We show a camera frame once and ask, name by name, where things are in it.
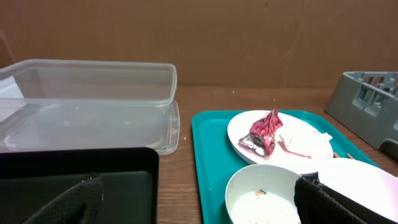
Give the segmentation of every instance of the brown wall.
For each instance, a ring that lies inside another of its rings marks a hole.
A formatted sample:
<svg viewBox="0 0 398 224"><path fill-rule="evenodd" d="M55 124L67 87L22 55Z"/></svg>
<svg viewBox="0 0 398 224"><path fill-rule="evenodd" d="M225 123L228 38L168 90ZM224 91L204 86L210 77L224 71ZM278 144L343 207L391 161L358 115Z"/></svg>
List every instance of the brown wall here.
<svg viewBox="0 0 398 224"><path fill-rule="evenodd" d="M0 58L170 62L180 84L334 87L345 70L398 70L397 0L0 0L0 32Z"/></svg>

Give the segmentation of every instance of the red wrapper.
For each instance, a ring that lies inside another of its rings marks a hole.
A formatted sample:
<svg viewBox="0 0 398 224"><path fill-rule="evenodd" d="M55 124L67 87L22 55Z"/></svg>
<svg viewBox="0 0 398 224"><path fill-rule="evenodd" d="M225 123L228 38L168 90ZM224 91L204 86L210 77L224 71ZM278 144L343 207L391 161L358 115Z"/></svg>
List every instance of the red wrapper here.
<svg viewBox="0 0 398 224"><path fill-rule="evenodd" d="M261 156L269 156L275 149L275 132L283 126L282 121L278 117L279 110L273 109L265 118L253 123L249 134L239 140L239 145L254 150ZM263 149L265 153L259 153L258 147Z"/></svg>

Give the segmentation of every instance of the black tray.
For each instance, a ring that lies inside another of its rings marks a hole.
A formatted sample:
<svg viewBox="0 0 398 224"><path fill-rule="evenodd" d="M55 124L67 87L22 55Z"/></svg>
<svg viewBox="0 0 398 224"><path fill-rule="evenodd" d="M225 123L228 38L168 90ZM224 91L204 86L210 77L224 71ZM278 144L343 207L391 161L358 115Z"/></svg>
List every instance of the black tray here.
<svg viewBox="0 0 398 224"><path fill-rule="evenodd" d="M95 223L156 223L159 156L148 148L0 154L0 223L22 223L89 173L104 191Z"/></svg>

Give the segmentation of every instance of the plastic bin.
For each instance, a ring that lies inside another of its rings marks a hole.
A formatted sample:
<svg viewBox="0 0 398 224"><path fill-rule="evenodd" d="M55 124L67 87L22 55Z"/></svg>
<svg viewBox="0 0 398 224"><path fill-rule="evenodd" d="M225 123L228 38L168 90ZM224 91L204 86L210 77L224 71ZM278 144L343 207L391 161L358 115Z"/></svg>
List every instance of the plastic bin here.
<svg viewBox="0 0 398 224"><path fill-rule="evenodd" d="M177 72L166 63L26 60L0 69L0 152L177 149Z"/></svg>

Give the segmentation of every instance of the white dish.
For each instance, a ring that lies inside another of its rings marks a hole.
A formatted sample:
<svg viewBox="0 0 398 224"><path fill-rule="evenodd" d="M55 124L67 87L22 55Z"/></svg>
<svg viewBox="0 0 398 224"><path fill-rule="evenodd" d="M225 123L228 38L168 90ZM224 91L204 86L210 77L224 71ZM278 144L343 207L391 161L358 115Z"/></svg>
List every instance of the white dish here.
<svg viewBox="0 0 398 224"><path fill-rule="evenodd" d="M228 124L228 137L234 150L242 159L249 164L274 164L292 170L298 174L312 174L318 172L320 164L327 159L333 158L333 149L329 142L326 142L322 150L323 160L313 160L307 157L299 156L284 149L283 143L279 135L281 133L319 133L313 126L287 114L279 113L279 118L283 122L283 126L276 131L275 150L268 157L260 157L250 150L247 150L238 144L239 139L248 134L250 127L257 120L264 118L270 111L247 111L236 115Z"/></svg>
<svg viewBox="0 0 398 224"><path fill-rule="evenodd" d="M322 164L319 181L345 197L398 223L398 179L353 159L331 159Z"/></svg>
<svg viewBox="0 0 398 224"><path fill-rule="evenodd" d="M272 165L251 165L237 171L225 191L225 204L233 223L300 223L294 204L294 186L300 178ZM262 190L265 195L256 196Z"/></svg>

